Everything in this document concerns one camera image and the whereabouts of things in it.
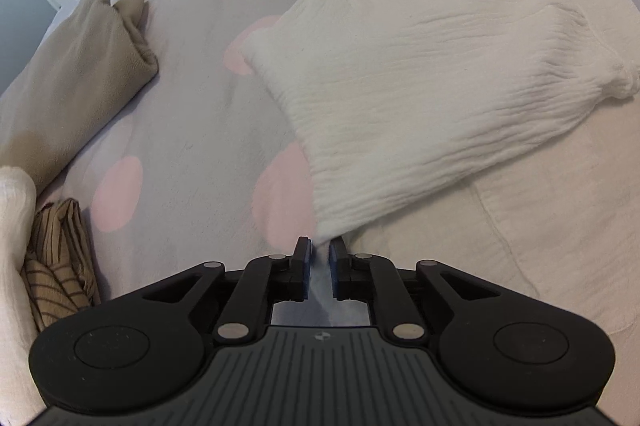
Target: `logo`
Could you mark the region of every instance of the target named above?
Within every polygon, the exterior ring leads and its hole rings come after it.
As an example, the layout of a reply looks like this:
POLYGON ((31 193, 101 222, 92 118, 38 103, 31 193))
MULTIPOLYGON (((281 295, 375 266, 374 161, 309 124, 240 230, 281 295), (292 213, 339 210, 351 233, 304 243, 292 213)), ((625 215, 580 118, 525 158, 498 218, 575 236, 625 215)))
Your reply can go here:
POLYGON ((325 342, 331 339, 331 334, 329 334, 329 332, 324 332, 323 330, 322 332, 318 332, 316 335, 314 335, 314 338, 318 341, 325 342))

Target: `wall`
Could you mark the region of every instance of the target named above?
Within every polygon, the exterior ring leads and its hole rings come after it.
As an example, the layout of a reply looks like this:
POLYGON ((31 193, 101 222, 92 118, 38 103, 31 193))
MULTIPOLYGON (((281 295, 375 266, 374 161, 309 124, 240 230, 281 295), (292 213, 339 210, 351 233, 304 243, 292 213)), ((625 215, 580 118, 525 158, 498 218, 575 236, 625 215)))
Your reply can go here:
POLYGON ((46 0, 0 0, 0 93, 29 62, 55 14, 46 0))

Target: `beige fleece blanket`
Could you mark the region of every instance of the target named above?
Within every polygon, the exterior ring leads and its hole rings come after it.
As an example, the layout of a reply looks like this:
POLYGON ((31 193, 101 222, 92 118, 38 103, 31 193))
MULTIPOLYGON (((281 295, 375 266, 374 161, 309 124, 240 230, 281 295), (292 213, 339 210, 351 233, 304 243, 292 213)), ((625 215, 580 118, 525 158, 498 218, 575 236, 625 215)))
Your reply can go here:
POLYGON ((158 72, 145 0, 82 0, 0 97, 0 165, 40 193, 158 72))

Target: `brown striped fabric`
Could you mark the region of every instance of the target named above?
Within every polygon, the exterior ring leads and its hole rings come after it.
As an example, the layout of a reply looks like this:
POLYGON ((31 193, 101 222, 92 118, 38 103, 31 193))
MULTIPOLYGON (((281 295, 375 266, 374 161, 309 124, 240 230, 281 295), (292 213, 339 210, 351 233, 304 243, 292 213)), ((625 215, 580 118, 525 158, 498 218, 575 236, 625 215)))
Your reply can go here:
POLYGON ((49 203, 36 214, 21 275, 40 332, 100 302, 77 200, 49 203))

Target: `ribbed black plate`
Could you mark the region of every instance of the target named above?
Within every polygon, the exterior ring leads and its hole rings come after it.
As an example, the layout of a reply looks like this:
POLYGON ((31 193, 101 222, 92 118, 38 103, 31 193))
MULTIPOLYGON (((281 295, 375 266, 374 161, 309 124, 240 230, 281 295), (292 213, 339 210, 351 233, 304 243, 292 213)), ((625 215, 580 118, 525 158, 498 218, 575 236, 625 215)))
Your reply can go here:
POLYGON ((221 350, 190 389, 129 416, 51 408, 36 426, 610 426, 589 408, 554 418, 483 409, 442 378, 424 351, 373 328, 270 327, 249 346, 221 350))

